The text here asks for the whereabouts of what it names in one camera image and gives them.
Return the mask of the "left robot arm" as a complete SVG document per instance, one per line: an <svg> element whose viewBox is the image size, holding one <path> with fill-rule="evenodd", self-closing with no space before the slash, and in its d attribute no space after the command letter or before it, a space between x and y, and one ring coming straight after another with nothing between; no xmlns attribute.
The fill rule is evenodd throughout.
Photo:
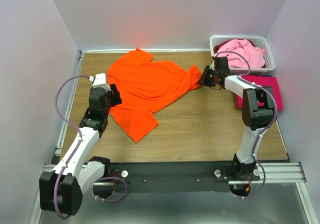
<svg viewBox="0 0 320 224"><path fill-rule="evenodd" d="M92 87L89 106L76 127L77 135L63 159L39 178L40 208L55 212L62 220L74 216L80 209L84 192L95 180L110 178L109 159L96 157L83 168L85 159L103 135L110 109L122 99L115 84L109 88Z"/></svg>

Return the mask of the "orange t-shirt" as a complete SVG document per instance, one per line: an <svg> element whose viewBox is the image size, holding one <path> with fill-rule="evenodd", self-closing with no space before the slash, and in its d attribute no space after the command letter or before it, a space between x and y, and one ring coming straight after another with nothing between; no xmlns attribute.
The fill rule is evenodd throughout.
<svg viewBox="0 0 320 224"><path fill-rule="evenodd" d="M106 73L123 101L110 113L135 143L159 124L154 114L197 89L202 75L195 65L184 70L172 61L153 58L151 53L136 49L118 59Z"/></svg>

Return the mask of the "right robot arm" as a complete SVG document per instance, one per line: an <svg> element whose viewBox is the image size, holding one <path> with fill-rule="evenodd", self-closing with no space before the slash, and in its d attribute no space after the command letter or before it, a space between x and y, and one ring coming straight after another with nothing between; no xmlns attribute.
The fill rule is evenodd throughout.
<svg viewBox="0 0 320 224"><path fill-rule="evenodd" d="M200 80L202 86L219 86L242 98L241 117L245 125L240 148L234 155L230 167L230 175L241 180L253 173L257 162L257 153L261 141L276 121L278 107L273 89L263 87L230 72L227 57L213 57L212 64L206 66Z"/></svg>

